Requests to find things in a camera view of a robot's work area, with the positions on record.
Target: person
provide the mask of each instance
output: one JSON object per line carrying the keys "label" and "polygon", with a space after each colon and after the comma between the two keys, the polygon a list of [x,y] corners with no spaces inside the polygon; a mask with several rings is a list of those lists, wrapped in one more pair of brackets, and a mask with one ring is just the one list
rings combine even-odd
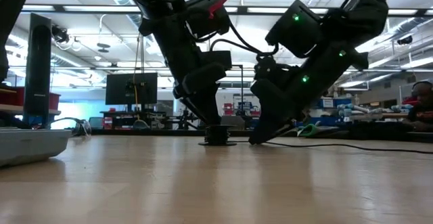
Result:
{"label": "person", "polygon": [[413,85],[412,94],[418,103],[409,111],[405,123],[418,132],[433,132],[433,84],[420,81]]}

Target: computer monitor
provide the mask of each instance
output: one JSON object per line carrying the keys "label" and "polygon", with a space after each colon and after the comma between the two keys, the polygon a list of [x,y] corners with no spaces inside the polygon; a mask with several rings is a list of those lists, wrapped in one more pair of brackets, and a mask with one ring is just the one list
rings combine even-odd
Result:
{"label": "computer monitor", "polygon": [[158,90],[158,74],[110,74],[107,76],[106,105],[135,104],[137,88],[138,104],[156,104]]}

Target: cable on floor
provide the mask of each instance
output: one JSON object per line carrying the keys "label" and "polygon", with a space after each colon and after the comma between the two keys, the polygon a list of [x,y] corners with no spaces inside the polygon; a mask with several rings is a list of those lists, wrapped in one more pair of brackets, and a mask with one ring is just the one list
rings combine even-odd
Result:
{"label": "cable on floor", "polygon": [[[235,141],[236,143],[249,143],[249,141]],[[265,142],[267,144],[271,145],[279,145],[279,146],[285,146],[285,147],[291,147],[291,148],[314,148],[314,147],[325,147],[325,146],[343,146],[343,147],[349,147],[354,148],[358,150],[367,150],[367,151],[378,151],[378,152],[406,152],[406,153],[418,153],[418,154],[433,154],[433,152],[427,152],[422,150],[404,150],[404,149],[383,149],[383,148],[365,148],[355,145],[349,145],[345,143],[320,143],[320,144],[314,144],[314,145],[289,145],[285,143],[273,143],[273,142]]]}

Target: gray tray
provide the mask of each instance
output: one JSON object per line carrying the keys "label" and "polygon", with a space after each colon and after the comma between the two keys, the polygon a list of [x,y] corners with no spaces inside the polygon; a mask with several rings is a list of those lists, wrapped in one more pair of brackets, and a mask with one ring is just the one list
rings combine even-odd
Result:
{"label": "gray tray", "polygon": [[62,153],[69,130],[0,129],[0,166],[46,160]]}

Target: headphones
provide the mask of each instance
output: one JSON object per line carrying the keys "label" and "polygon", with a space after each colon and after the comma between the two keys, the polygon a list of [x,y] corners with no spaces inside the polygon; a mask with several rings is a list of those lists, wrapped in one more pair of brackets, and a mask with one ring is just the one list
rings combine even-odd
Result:
{"label": "headphones", "polygon": [[417,86],[417,85],[419,85],[419,84],[426,84],[426,85],[429,85],[430,88],[431,88],[431,90],[433,91],[433,83],[431,83],[431,82],[429,82],[429,81],[418,81],[418,82],[414,83],[413,86],[412,86],[412,91],[413,91],[413,89],[415,88],[415,86]]}

